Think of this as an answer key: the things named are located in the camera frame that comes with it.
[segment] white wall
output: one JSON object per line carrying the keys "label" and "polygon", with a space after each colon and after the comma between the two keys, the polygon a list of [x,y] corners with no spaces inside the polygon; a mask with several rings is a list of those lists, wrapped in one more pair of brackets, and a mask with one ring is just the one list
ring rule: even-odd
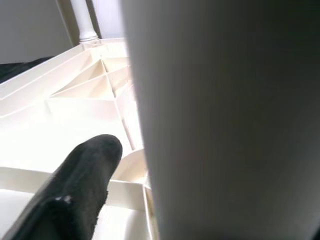
{"label": "white wall", "polygon": [[71,47],[55,0],[0,1],[0,64],[54,56]]}
{"label": "white wall", "polygon": [[92,0],[99,23],[101,37],[120,38],[125,36],[119,0]]}

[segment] white column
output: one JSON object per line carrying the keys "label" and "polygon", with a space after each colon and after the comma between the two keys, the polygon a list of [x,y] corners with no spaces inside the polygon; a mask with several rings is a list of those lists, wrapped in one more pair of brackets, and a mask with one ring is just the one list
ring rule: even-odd
{"label": "white column", "polygon": [[74,11],[76,23],[78,24],[79,28],[80,43],[97,40],[98,35],[94,30],[94,26],[92,25],[86,0],[71,0],[71,4]]}

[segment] black fabric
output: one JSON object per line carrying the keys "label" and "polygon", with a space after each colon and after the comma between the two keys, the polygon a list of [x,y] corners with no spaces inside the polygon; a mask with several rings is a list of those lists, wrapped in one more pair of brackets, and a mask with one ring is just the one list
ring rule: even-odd
{"label": "black fabric", "polygon": [[51,58],[52,56],[48,56],[30,62],[0,64],[0,84]]}
{"label": "black fabric", "polygon": [[37,191],[3,240],[90,240],[121,156],[122,145],[112,135],[78,145]]}

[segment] white cylinder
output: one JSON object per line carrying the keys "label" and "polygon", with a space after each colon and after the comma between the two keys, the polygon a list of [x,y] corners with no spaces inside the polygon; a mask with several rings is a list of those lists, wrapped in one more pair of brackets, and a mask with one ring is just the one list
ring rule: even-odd
{"label": "white cylinder", "polygon": [[92,25],[86,0],[71,0],[76,23],[79,28],[79,41],[86,43],[98,39],[98,35]]}

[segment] white plastic structure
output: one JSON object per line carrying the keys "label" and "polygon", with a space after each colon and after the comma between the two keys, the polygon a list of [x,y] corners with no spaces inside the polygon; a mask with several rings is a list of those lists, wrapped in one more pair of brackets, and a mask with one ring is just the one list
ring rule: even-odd
{"label": "white plastic structure", "polygon": [[70,1],[75,15],[75,20],[79,28],[80,43],[98,40],[98,35],[91,22],[86,0]]}
{"label": "white plastic structure", "polygon": [[0,85],[0,238],[78,144],[118,137],[123,158],[93,239],[158,238],[124,39],[80,44]]}

